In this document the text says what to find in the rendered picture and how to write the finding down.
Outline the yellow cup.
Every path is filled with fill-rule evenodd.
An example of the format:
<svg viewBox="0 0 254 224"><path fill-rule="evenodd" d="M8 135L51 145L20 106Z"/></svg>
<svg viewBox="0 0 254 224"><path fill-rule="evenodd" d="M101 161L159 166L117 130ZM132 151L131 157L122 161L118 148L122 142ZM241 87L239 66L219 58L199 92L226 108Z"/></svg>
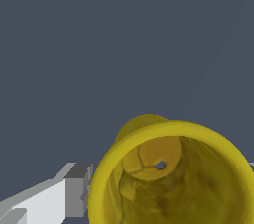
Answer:
<svg viewBox="0 0 254 224"><path fill-rule="evenodd" d="M254 170L219 133L140 115L99 163L89 224L254 224Z"/></svg>

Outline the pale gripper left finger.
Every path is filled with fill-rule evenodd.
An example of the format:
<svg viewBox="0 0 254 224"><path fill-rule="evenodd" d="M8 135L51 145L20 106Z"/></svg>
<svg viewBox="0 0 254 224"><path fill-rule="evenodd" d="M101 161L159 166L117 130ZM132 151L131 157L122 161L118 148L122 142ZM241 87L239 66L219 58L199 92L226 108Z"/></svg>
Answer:
<svg viewBox="0 0 254 224"><path fill-rule="evenodd" d="M52 179L0 202L0 224L62 224L83 217L93 164L67 163Z"/></svg>

